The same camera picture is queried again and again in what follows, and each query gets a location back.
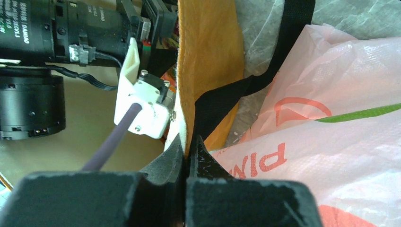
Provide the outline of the brown paper grocery bag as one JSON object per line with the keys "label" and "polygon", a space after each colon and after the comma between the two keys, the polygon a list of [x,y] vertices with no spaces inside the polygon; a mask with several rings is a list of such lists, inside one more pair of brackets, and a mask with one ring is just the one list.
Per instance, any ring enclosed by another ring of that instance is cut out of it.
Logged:
{"label": "brown paper grocery bag", "polygon": [[[204,93],[241,80],[247,42],[246,28],[259,31],[264,68],[278,53],[279,26],[285,0],[181,0],[178,2],[179,48],[176,120],[169,138],[180,135],[189,153],[197,124],[195,103]],[[67,79],[67,127],[55,135],[0,143],[1,176],[11,185],[40,171],[76,171],[100,147],[114,126],[116,92],[101,91]]]}

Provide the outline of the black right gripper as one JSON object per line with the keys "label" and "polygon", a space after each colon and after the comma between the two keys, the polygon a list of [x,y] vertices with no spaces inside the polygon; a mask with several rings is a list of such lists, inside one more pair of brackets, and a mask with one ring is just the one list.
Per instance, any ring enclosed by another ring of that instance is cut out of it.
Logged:
{"label": "black right gripper", "polygon": [[118,0],[116,9],[81,1],[55,0],[54,51],[58,62],[99,65],[123,62],[131,39],[154,50],[162,38],[173,35],[177,13],[163,0],[144,0],[138,13],[131,0]]}

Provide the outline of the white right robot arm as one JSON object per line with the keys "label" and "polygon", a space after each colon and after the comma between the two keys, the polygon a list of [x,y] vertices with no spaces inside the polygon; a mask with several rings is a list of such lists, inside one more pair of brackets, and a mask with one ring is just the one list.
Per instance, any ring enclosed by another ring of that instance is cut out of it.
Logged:
{"label": "white right robot arm", "polygon": [[175,51],[157,48],[170,38],[178,2],[130,0],[105,9],[70,0],[0,3],[0,138],[25,140],[66,127],[64,77],[116,91],[114,123],[133,103],[141,111],[128,130],[162,137],[174,106],[162,75]]}

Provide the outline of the pink plastic bag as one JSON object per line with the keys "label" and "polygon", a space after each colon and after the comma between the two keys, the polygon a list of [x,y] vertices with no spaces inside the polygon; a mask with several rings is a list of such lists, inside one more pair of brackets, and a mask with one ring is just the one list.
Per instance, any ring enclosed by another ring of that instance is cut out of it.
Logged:
{"label": "pink plastic bag", "polygon": [[401,39],[306,25],[257,120],[212,156],[234,177],[306,184],[326,227],[401,224]]}

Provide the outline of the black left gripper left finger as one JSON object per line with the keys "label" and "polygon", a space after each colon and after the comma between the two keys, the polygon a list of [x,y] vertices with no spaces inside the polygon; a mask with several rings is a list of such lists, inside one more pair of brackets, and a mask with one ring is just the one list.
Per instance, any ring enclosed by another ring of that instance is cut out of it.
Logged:
{"label": "black left gripper left finger", "polygon": [[179,227],[183,148],[168,149],[138,172],[36,172],[0,212],[3,227]]}

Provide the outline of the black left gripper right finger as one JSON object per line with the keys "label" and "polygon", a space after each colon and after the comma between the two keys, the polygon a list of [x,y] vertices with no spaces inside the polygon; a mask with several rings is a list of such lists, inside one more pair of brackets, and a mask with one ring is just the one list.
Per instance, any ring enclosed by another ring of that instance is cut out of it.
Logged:
{"label": "black left gripper right finger", "polygon": [[313,195],[294,181],[243,180],[232,177],[192,139],[186,180],[188,227],[321,227]]}

